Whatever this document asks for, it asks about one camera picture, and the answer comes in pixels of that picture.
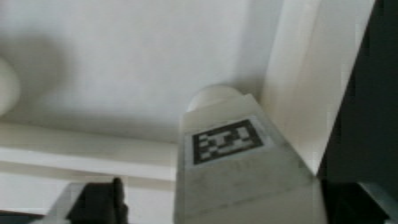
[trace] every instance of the white ceiling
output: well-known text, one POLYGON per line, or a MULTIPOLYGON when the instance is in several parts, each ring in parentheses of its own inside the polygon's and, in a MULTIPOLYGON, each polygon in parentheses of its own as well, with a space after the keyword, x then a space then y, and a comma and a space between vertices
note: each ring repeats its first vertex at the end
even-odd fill
POLYGON ((174 142, 195 92, 261 89, 280 0, 3 0, 5 120, 174 142))

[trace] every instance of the white curved object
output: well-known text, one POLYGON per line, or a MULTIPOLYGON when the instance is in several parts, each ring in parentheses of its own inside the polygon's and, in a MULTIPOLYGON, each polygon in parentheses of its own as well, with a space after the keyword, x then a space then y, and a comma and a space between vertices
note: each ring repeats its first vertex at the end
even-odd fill
POLYGON ((190 105, 188 105, 188 112, 206 107, 222 101, 229 100, 231 98, 241 96, 241 93, 234 88, 222 85, 213 85, 206 87, 193 96, 190 105))
POLYGON ((0 116, 7 113, 19 99, 19 81, 16 72, 0 59, 0 116))

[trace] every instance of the white ledge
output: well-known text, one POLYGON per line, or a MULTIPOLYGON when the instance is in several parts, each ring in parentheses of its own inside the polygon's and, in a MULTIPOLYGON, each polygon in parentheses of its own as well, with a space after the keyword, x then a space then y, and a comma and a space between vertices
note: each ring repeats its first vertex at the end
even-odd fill
POLYGON ((175 144, 0 123, 0 161, 174 181, 175 144))

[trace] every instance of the white panel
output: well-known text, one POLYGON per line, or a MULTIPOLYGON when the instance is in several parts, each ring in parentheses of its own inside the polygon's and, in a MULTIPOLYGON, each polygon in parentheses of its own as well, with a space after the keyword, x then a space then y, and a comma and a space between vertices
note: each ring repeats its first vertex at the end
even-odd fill
POLYGON ((316 173, 373 0, 300 2, 294 13, 284 6, 261 104, 316 173))

